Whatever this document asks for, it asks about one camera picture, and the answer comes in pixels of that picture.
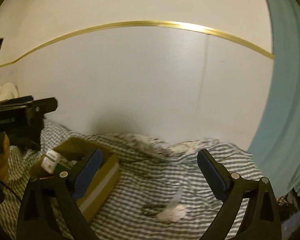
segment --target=cardboard box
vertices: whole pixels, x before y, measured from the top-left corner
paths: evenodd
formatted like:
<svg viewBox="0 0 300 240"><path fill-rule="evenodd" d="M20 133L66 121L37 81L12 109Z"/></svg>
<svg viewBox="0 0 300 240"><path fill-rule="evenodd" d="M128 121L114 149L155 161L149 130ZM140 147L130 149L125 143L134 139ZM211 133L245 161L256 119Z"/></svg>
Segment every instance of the cardboard box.
<svg viewBox="0 0 300 240"><path fill-rule="evenodd" d="M96 149L102 151L101 166L92 179L84 197L77 200L77 205L88 222L98 212L120 179L118 158L105 147L76 137L66 140L53 149L69 161L80 161L87 153L94 152ZM31 176L35 175L38 178L51 176L41 167L43 158L44 156L31 167Z"/></svg>

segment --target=blue gripper pad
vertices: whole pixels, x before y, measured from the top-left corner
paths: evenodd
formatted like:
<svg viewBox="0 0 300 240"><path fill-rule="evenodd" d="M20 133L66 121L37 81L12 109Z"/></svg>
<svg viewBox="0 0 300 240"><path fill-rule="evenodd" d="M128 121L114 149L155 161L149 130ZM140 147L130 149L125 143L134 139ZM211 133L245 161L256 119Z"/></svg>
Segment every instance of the blue gripper pad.
<svg viewBox="0 0 300 240"><path fill-rule="evenodd" d="M79 175L74 180L74 192L71 197L77 201L77 199L82 198L86 193L90 182L92 181L94 175L99 169L102 162L102 152L97 149L87 161Z"/></svg>
<svg viewBox="0 0 300 240"><path fill-rule="evenodd" d="M197 163L216 199L224 202L231 187L228 170L221 163L217 163L206 149L198 152Z"/></svg>

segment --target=checkered fabric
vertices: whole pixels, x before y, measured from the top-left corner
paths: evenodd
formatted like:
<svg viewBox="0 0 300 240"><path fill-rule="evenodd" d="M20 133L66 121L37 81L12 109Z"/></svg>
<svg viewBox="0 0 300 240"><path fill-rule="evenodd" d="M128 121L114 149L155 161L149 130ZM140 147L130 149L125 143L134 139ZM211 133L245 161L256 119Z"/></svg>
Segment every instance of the checkered fabric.
<svg viewBox="0 0 300 240"><path fill-rule="evenodd" d="M30 177L30 167L49 149L72 136L96 141L119 156L121 179L90 223L100 239L199 239L222 205L214 197L198 168L196 156L202 148L207 148L215 160L222 163L229 172L236 171L243 178L253 180L259 180L262 176L253 163L251 154L218 139L172 145L142 135L84 136L45 120L40 152L28 150L21 153L17 147L11 147L8 185L22 196ZM187 208L185 218L165 224L156 218L143 216L143 205L167 204L181 186L184 191L180 203ZM20 204L9 191L4 189L4 192L6 199L0 205L0 224L15 239ZM235 236L247 204L248 200L243 200L227 238ZM55 200L52 200L52 205L62 233L72 239Z"/></svg>

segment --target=gold trim strip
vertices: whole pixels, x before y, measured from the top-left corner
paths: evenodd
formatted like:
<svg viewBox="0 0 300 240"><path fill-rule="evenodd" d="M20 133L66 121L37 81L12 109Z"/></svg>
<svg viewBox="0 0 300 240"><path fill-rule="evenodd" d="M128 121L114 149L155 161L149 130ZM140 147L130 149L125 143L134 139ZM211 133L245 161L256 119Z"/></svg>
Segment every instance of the gold trim strip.
<svg viewBox="0 0 300 240"><path fill-rule="evenodd" d="M34 49L32 49L31 51L28 51L26 54L22 55L21 57L17 58L16 60L9 62L9 63L5 63L0 65L0 67L4 67L7 65L11 65L16 63L17 61L21 60L22 58L24 58L25 56L44 48L45 46L49 46L51 44L54 44L58 41L63 41L65 39L74 37L74 36L78 36L81 34L85 34L85 33L91 33L91 32L95 32L95 31L100 31L100 30L106 30L106 29L113 29L113 28L122 28L122 27L135 27L135 26L155 26L155 27L165 27L165 28L174 28L174 29L182 29L182 30L188 30L188 31L194 31L194 32L199 32L199 33L205 33L205 34L209 34L209 35L213 35L216 37L220 37L229 41L233 41L237 44L243 45L249 49L252 49L270 59L274 58L274 55L268 51L266 51L265 49L249 42L246 41L244 39L241 39L239 37L236 37L232 34L229 33L225 33L223 31L219 31L213 28L209 28L209 27L205 27L205 26L201 26L201 25L197 25L197 24L192 24L192 23L183 23L183 22L170 22L170 21L128 21L128 22L117 22L117 23L109 23L109 24L102 24L102 25L98 25L98 26L93 26L93 27L89 27L89 28L85 28L82 30L78 30L72 33L68 33L65 35L62 35L58 38L55 38L51 41L48 41Z"/></svg>

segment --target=teal curtain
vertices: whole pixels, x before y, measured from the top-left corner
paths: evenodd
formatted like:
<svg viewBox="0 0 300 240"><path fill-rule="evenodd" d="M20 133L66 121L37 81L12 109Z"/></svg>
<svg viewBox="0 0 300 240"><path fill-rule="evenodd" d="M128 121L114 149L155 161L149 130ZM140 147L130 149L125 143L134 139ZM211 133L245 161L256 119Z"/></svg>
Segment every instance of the teal curtain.
<svg viewBox="0 0 300 240"><path fill-rule="evenodd" d="M300 196L300 6L267 0L274 69L264 114L249 147L276 196L293 187Z"/></svg>

